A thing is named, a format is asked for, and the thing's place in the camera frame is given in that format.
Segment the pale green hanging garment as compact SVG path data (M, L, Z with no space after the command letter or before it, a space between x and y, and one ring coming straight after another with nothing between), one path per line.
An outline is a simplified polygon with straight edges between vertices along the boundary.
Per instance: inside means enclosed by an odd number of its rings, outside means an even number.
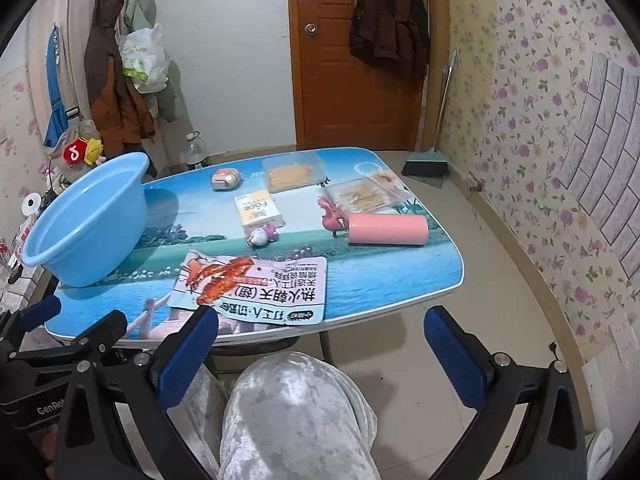
M127 0L124 20L128 32L153 28L156 20L155 0Z

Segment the white green plastic bag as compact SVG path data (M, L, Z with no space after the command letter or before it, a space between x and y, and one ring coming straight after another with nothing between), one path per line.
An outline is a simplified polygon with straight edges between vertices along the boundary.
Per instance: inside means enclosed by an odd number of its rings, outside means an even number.
M124 75L140 93L156 93L166 88L169 62L161 24L121 36L119 53Z

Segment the white tape roll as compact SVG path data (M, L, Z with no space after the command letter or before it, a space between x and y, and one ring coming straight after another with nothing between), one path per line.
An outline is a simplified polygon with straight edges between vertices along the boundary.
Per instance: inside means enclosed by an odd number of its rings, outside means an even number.
M39 193L30 193L23 198L21 212L25 217L33 216L34 214L38 214L41 204L41 195Z

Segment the pink cylindrical bottle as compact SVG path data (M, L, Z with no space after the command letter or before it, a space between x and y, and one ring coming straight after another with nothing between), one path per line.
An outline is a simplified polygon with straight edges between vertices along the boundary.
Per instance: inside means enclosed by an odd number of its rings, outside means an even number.
M427 237L420 214L351 214L348 220L349 244L422 246Z

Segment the light blue plastic basin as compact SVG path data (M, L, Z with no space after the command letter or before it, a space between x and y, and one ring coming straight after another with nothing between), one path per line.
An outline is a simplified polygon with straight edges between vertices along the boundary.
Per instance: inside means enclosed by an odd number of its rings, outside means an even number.
M40 214L23 246L25 266L42 266L66 286L92 285L134 250L146 226L142 177L149 157L135 152L85 174Z

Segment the cotton swab bag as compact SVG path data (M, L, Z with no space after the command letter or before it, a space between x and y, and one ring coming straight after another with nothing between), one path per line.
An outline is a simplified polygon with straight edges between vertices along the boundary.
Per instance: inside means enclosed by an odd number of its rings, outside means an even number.
M330 184L324 189L324 195L344 214L377 212L401 205L410 198L404 185L386 171Z

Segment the dark brown jacket on door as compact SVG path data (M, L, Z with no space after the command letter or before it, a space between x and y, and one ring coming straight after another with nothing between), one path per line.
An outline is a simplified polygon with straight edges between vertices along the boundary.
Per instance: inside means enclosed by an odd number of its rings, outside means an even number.
M423 0L357 0L349 51L364 64L421 81L430 47Z

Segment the folding table with scenic print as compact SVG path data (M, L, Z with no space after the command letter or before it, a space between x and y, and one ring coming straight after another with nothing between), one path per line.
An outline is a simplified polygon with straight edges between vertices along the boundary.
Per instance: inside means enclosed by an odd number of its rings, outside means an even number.
M62 309L47 322L47 332L72 339L111 310L122 311L128 322L126 341L158 344L175 332L193 311L168 306L168 296L186 255L253 256L284 261L323 257L328 262L326 307L314 325L279 326L238 322L219 315L218 344L234 346L306 335L379 318L418 302L445 295L464 279L462 255L440 223L396 174L364 148L316 151L330 182L276 194L285 225L269 245L247 245L234 199L266 186L263 158L239 160L242 176L233 191L215 192L212 168L176 174L145 185L148 225L136 249L104 280L84 288L60 285L56 296ZM420 214L427 218L428 237L422 246L349 244L347 234L332 232L326 213L335 207L324 189L386 171L398 179L410 198L377 214Z

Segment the yellow plush charm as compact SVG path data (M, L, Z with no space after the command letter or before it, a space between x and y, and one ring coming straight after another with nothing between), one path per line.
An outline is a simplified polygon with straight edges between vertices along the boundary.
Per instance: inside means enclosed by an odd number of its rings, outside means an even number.
M86 140L84 161L88 166L100 164L103 159L103 144L100 139L89 138Z

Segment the large water bottle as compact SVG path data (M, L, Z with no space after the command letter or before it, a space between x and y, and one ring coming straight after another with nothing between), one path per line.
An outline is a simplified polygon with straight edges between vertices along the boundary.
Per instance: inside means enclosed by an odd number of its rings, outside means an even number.
M186 135L188 151L186 152L186 166L190 170L202 169L209 166L208 149L198 131Z

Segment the brown orange hanging jacket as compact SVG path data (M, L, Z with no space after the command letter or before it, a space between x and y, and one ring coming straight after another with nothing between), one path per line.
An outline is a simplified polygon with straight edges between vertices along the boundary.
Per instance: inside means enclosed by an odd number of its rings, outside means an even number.
M124 0L94 0L85 50L91 119L108 159L141 152L142 141L155 134L152 116L122 66L115 26L123 6Z

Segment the crayfish snack packet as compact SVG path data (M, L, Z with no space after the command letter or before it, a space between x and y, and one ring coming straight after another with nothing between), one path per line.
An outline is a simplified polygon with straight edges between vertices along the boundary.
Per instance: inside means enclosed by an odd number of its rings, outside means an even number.
M326 307L323 257L274 261L253 256L186 255L168 306L201 306L238 322L304 326L320 323Z

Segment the yellow white face box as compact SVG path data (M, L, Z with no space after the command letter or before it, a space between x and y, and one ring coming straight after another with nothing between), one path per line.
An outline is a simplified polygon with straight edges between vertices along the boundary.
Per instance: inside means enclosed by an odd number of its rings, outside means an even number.
M285 225L276 202L265 188L236 196L234 203L245 234L263 226L279 229Z

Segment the hello kitty small toy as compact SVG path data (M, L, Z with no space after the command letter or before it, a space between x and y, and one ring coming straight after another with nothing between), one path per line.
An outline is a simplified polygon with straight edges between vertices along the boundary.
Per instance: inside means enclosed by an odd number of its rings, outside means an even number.
M261 248L275 242L278 238L277 228L273 224L267 223L263 226L258 226L258 228L251 229L245 237L245 240L248 246Z

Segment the clear toothpick box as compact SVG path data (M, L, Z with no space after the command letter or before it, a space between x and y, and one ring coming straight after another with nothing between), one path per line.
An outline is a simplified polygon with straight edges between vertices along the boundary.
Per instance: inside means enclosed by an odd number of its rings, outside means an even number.
M306 188L326 186L330 179L326 166L315 151L300 151L264 158L262 170L270 193L280 193Z

